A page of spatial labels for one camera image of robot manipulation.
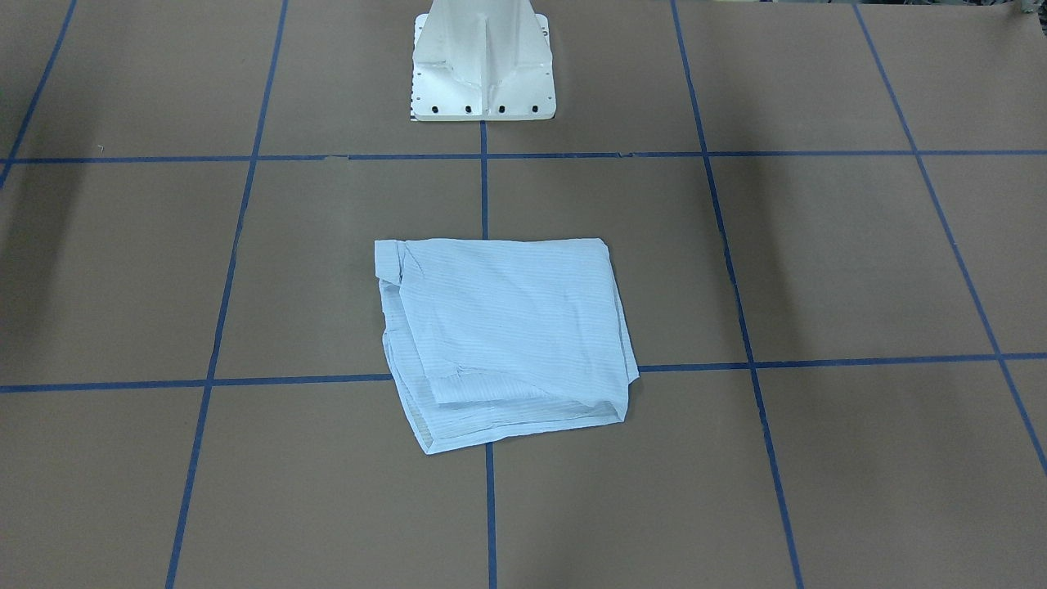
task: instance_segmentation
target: striped fabric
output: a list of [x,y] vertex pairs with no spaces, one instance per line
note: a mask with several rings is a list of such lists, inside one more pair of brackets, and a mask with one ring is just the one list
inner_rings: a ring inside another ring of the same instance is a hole
[[603,241],[377,241],[375,274],[426,454],[625,420],[640,375]]

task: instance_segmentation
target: light blue cloth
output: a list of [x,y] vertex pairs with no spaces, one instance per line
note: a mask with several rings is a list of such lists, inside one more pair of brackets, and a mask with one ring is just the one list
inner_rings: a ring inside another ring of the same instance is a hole
[[376,241],[375,274],[426,454],[625,420],[640,373],[603,241]]

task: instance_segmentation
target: white metal bracket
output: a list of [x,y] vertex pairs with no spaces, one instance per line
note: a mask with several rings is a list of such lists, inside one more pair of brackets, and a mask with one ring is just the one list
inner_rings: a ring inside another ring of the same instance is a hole
[[530,0],[433,0],[415,20],[410,117],[535,120],[556,113],[549,19]]

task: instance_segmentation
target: brown floor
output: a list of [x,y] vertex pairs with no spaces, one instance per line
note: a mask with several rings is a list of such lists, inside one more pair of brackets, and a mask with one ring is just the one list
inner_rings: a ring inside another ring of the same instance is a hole
[[[534,3],[483,128],[408,120],[428,0],[0,6],[0,587],[1043,587],[1035,17]],[[424,456],[429,236],[602,236],[625,424]]]

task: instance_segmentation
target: folded cloth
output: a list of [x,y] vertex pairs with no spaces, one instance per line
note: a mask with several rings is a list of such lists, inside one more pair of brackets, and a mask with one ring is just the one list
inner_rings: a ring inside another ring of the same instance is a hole
[[426,454],[625,420],[640,373],[603,241],[376,241],[375,274]]

